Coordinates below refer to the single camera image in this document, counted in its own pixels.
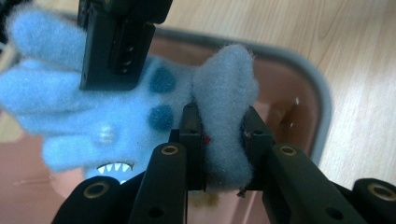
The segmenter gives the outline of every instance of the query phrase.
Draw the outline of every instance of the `black clamp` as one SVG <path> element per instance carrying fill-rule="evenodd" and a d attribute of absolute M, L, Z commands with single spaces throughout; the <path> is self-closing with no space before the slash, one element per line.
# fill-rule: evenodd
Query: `black clamp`
<path fill-rule="evenodd" d="M 80 0 L 78 26 L 87 31 L 80 88 L 128 91 L 140 79 L 155 26 L 172 0 Z"/>

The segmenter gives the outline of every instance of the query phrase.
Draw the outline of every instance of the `wooden floor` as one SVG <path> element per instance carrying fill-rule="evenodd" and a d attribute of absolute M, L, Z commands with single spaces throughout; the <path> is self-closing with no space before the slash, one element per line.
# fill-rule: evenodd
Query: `wooden floor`
<path fill-rule="evenodd" d="M 75 0 L 39 2 L 77 8 Z M 309 59 L 333 100 L 320 169 L 348 188 L 362 177 L 396 185 L 396 1 L 173 2 L 164 27 L 278 46 Z"/>

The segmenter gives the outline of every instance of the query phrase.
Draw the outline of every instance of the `glove finger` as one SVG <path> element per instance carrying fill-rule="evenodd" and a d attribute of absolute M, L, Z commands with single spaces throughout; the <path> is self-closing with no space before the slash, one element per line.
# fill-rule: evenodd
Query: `glove finger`
<path fill-rule="evenodd" d="M 14 115 L 84 110 L 95 104 L 84 96 L 101 92 L 82 92 L 79 81 L 76 72 L 14 67 L 0 76 L 0 106 Z"/>
<path fill-rule="evenodd" d="M 48 63 L 44 61 L 40 61 L 37 59 L 32 59 L 32 58 L 27 58 L 23 59 L 20 61 L 17 65 L 19 68 L 24 68 L 26 70 L 31 69 L 31 70 L 36 70 L 36 71 L 47 71 L 47 72 L 62 72 L 64 71 L 64 67 L 60 67 L 59 65 L 57 66 L 56 64 L 53 63 Z"/>
<path fill-rule="evenodd" d="M 237 141 L 243 117 L 258 92 L 252 65 L 246 49 L 229 46 L 199 67 L 193 78 L 192 91 L 202 123 L 212 138 L 205 161 L 207 185 L 214 191 L 245 187 L 252 177 L 248 159 Z"/>
<path fill-rule="evenodd" d="M 86 34 L 71 22 L 27 5 L 8 19 L 7 32 L 23 56 L 81 71 Z"/>

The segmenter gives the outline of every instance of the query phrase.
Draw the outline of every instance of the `cartoon face on glove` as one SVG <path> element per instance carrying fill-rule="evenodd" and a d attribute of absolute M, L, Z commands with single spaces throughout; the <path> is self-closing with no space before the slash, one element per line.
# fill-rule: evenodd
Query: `cartoon face on glove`
<path fill-rule="evenodd" d="M 239 130 L 258 85 L 242 46 L 226 47 L 199 67 L 148 56 L 135 89 L 81 91 L 82 30 L 27 7 L 14 13 L 7 31 L 23 60 L 0 76 L 0 106 L 43 136 L 42 156 L 53 172 L 82 167 L 86 178 L 109 175 L 121 183 L 139 175 L 178 128 L 183 106 L 195 101 L 212 139 L 207 184 L 230 190 L 250 181 Z"/>

